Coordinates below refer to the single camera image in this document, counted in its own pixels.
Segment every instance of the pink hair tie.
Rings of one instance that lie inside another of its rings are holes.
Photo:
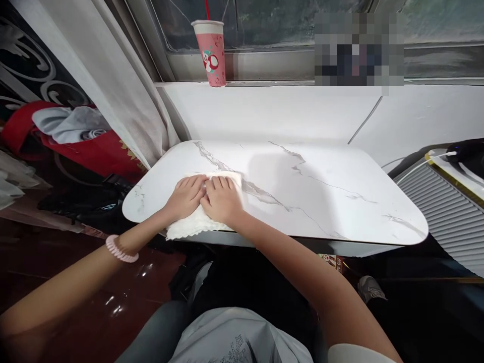
[[[130,256],[130,255],[127,255],[127,254],[121,252],[121,250],[114,243],[114,240],[116,238],[118,238],[118,237],[119,236],[117,234],[112,234],[108,238],[106,238],[106,247],[107,247],[107,249],[113,255],[115,255],[118,259],[120,259],[123,262],[128,262],[128,263],[135,262],[140,255],[139,254],[136,254],[135,256]]]

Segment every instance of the power cord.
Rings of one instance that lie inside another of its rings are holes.
[[[442,157],[442,156],[451,156],[451,155],[457,155],[457,151],[449,151],[448,153],[445,153],[445,154],[432,156],[431,158],[429,158],[428,160],[425,160],[423,163],[417,165],[415,168],[413,168],[411,171],[409,171],[407,174],[405,174],[399,181],[397,181],[397,185],[399,185],[407,176],[412,174],[414,171],[416,171],[421,166],[427,164],[429,161],[437,159],[437,158]]]

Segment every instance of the dark floor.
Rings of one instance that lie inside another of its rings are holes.
[[[103,243],[0,220],[0,312]],[[184,261],[180,253],[143,249],[137,262],[124,266],[62,325],[42,361],[114,361],[171,300],[168,284]]]

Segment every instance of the paper cup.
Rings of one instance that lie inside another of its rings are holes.
[[[212,87],[226,85],[225,51],[223,49],[223,23],[213,20],[196,20],[192,23],[207,71],[208,83]]]

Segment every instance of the red shopping bag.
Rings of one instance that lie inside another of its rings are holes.
[[[39,160],[45,156],[42,148],[25,150],[29,135],[38,134],[42,145],[62,156],[107,177],[114,173],[131,183],[137,183],[146,173],[146,168],[114,131],[92,140],[72,144],[58,144],[52,137],[40,132],[32,121],[32,114],[40,109],[59,107],[56,103],[35,101],[26,104],[10,117],[0,134],[0,139],[12,153],[24,160]]]

